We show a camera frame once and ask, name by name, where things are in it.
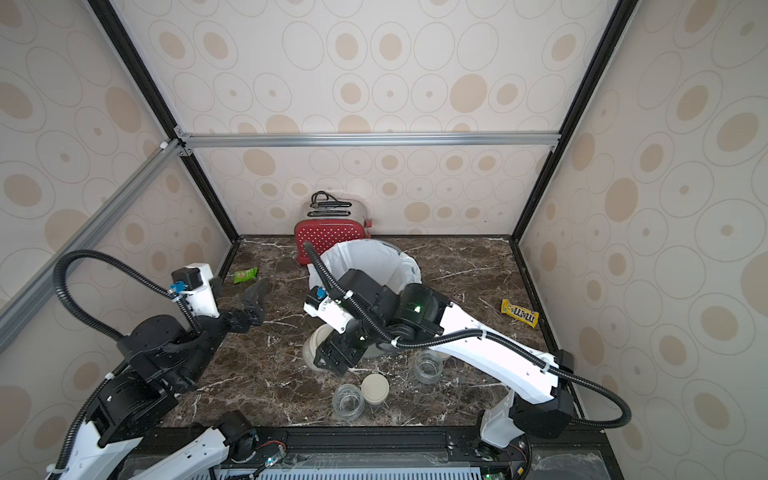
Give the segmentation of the beige lidded jar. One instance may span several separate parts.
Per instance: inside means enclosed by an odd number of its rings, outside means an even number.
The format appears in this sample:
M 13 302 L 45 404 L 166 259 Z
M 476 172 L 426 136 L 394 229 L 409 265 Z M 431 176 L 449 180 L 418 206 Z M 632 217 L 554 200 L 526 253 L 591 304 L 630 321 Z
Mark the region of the beige lidded jar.
M 358 419 L 366 401 L 359 387 L 353 384 L 343 384 L 334 392 L 332 408 L 335 415 L 342 421 L 352 422 Z
M 314 364 L 317 348 L 319 345 L 335 330 L 329 325 L 318 327 L 310 337 L 304 342 L 302 347 L 302 358 L 305 365 L 314 372 L 322 372 L 322 369 Z

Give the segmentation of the glass jar with rice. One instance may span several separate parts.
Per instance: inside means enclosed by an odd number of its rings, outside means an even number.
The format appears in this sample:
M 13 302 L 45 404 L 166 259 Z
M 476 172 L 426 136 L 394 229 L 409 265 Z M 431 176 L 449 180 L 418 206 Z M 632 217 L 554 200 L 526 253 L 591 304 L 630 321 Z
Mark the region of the glass jar with rice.
M 443 372 L 444 360 L 432 350 L 418 352 L 412 361 L 412 373 L 415 379 L 422 384 L 437 383 Z

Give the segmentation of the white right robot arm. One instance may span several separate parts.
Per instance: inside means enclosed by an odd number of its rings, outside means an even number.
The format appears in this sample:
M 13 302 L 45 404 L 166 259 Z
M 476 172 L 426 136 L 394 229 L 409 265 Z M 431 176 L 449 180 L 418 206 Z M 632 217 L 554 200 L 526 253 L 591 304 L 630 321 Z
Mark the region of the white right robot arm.
M 449 297 L 420 283 L 396 293 L 361 270 L 347 271 L 338 290 L 314 286 L 304 310 L 332 328 L 314 365 L 338 376 L 355 367 L 371 347 L 385 353 L 429 349 L 494 377 L 509 392 L 484 412 L 482 442 L 505 448 L 523 434 L 558 437 L 574 419 L 573 396 L 554 368 L 572 372 L 573 356 L 526 347 L 483 325 Z

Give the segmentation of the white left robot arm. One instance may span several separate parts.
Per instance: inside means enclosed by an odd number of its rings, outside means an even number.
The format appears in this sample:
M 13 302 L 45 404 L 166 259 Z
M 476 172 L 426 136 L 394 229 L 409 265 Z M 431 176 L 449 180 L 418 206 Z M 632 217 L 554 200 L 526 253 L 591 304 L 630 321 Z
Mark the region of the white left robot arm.
M 90 394 L 69 427 L 50 479 L 114 479 L 158 423 L 194 391 L 230 333 L 266 317 L 266 280 L 241 295 L 242 308 L 220 309 L 207 280 L 181 280 L 163 291 L 190 325 L 155 315 L 128 335 L 114 335 L 123 361 Z

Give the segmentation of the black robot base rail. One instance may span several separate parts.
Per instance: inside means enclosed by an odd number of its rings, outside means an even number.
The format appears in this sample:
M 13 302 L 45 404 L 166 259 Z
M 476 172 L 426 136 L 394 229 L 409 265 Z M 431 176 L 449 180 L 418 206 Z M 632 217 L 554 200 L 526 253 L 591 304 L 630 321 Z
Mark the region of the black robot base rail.
M 223 459 L 195 454 L 208 431 Z M 254 426 L 240 411 L 201 424 L 156 428 L 115 479 L 619 479 L 607 437 L 562 415 L 521 430 L 510 413 L 461 426 Z

